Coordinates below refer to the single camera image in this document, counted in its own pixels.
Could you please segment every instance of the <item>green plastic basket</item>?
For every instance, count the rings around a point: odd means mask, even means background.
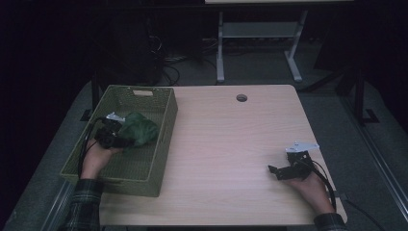
[[[105,183],[106,193],[159,196],[177,111],[174,90],[171,88],[108,86],[60,175],[76,184],[82,143],[88,127],[95,119],[112,112],[122,117],[139,112],[160,127],[159,137],[131,152],[115,154],[100,172],[99,180]],[[101,126],[101,122],[95,124],[91,137]]]

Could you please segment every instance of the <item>gray carpet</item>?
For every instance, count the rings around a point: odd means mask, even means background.
[[[268,51],[256,51],[239,56],[226,56],[223,85],[290,84],[297,89],[307,87],[326,74],[324,70],[313,69],[319,44],[304,43],[295,56],[304,81],[295,83],[282,51],[285,46],[278,44]],[[206,56],[206,62],[187,60],[172,66],[180,71],[180,86],[214,85],[216,83],[215,55]],[[168,75],[176,78],[173,69],[166,69]],[[300,93],[299,97],[310,121],[321,152],[336,184],[338,193],[345,193],[349,199],[371,214],[386,230],[408,230],[407,220],[399,211],[384,177],[376,166],[371,149],[363,138],[360,127],[350,115],[350,97],[344,99],[334,92],[337,81],[333,81],[312,93]],[[158,86],[166,86],[163,79]],[[5,230],[54,230],[66,214],[69,193],[72,186],[59,176],[66,158],[78,140],[86,123],[80,121],[83,112],[91,108],[90,84],[73,102],[25,193],[21,196]],[[392,169],[402,188],[407,190],[408,136],[395,122],[384,106],[378,92],[369,84],[366,87],[365,106],[371,108],[380,123],[367,124],[376,147]],[[348,215],[349,230],[378,230],[360,212],[344,202]],[[105,230],[126,230],[125,227],[107,227]],[[144,230],[131,227],[129,230]],[[312,226],[289,227],[291,231],[315,230]]]

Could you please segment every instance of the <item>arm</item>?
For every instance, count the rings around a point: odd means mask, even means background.
[[[83,170],[72,195],[69,213],[59,230],[99,230],[99,204],[103,184],[96,179],[112,155],[121,149],[104,149],[96,140],[88,143]]]
[[[318,231],[347,230],[342,217],[336,214],[326,188],[321,179],[313,172],[304,180],[292,179],[284,181],[292,186],[312,206],[317,216],[314,219]]]

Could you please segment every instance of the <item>hand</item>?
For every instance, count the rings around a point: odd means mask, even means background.
[[[326,188],[321,179],[312,172],[306,179],[299,178],[285,180],[285,184],[296,189],[303,198],[312,206],[317,215],[336,213],[327,197]]]
[[[122,148],[103,148],[95,139],[88,141],[87,153],[82,166],[81,179],[96,179],[99,171],[108,164],[111,157]]]

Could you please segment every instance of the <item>flannel sleeve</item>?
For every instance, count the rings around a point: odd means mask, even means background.
[[[322,214],[315,217],[314,222],[318,231],[348,230],[339,214]]]
[[[89,179],[78,181],[69,205],[69,213],[60,231],[98,231],[99,204],[103,192],[101,182]]]

